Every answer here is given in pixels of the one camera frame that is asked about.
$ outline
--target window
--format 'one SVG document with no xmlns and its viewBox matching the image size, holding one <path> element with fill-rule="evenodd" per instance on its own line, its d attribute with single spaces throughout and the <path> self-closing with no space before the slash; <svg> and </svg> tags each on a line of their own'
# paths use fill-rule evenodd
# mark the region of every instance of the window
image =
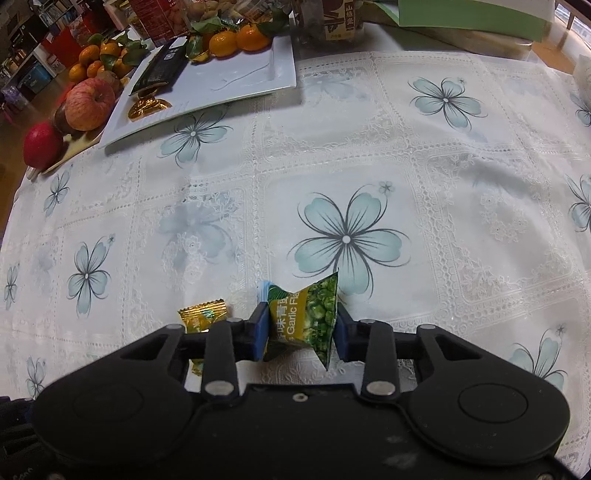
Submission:
<svg viewBox="0 0 591 480">
<path fill-rule="evenodd" d="M 566 23 L 569 30 L 575 32 L 585 41 L 587 46 L 591 47 L 591 28 L 576 18 L 574 14 L 572 14 L 568 8 L 562 4 L 558 5 L 555 13 L 559 19 Z"/>
</svg>

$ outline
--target rectangular white plate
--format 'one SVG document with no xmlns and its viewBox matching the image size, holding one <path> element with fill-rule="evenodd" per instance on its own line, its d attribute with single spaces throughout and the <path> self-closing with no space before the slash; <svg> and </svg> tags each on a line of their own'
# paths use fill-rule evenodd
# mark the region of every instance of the rectangular white plate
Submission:
<svg viewBox="0 0 591 480">
<path fill-rule="evenodd" d="M 136 97 L 129 94 L 159 50 L 150 52 L 125 87 L 105 126 L 99 148 L 185 113 L 296 86 L 291 37 L 286 31 L 273 39 L 271 48 L 260 53 L 240 51 L 229 59 L 212 58 L 201 64 L 189 62 L 172 89 L 156 95 L 170 102 L 172 108 L 132 122 L 127 113 Z"/>
</svg>

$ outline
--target apple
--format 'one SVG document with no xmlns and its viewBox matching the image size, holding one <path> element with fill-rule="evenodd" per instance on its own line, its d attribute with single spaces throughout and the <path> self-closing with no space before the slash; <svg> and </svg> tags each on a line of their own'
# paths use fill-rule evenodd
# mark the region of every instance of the apple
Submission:
<svg viewBox="0 0 591 480">
<path fill-rule="evenodd" d="M 75 130 L 88 132 L 104 124 L 115 106 L 111 86 L 98 78 L 76 85 L 66 98 L 66 121 Z"/>
<path fill-rule="evenodd" d="M 22 146 L 22 158 L 30 167 L 45 170 L 58 160 L 63 146 L 62 134 L 50 122 L 42 122 L 27 132 Z"/>
</svg>

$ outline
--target blue storage bin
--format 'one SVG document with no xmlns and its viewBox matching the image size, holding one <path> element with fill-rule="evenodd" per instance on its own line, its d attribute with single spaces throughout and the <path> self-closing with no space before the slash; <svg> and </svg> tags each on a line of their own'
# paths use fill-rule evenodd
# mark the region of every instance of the blue storage bin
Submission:
<svg viewBox="0 0 591 480">
<path fill-rule="evenodd" d="M 39 93 L 51 82 L 52 78 L 49 72 L 40 63 L 35 66 L 22 78 L 19 86 L 25 85 L 33 93 Z"/>
</svg>

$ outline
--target yellow candy wrapper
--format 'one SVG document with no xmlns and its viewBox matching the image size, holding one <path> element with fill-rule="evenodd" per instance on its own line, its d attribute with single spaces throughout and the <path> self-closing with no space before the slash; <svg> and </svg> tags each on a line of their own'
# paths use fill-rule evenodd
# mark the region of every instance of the yellow candy wrapper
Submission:
<svg viewBox="0 0 591 480">
<path fill-rule="evenodd" d="M 178 311 L 181 320 L 187 328 L 187 333 L 204 332 L 209 329 L 213 322 L 226 320 L 228 308 L 223 299 L 208 301 L 200 305 L 194 305 Z M 203 373 L 203 360 L 191 360 L 193 365 L 191 371 L 201 377 Z"/>
<path fill-rule="evenodd" d="M 271 338 L 288 345 L 311 346 L 328 369 L 337 309 L 338 272 L 289 293 L 264 282 L 262 297 L 269 302 Z"/>
</svg>

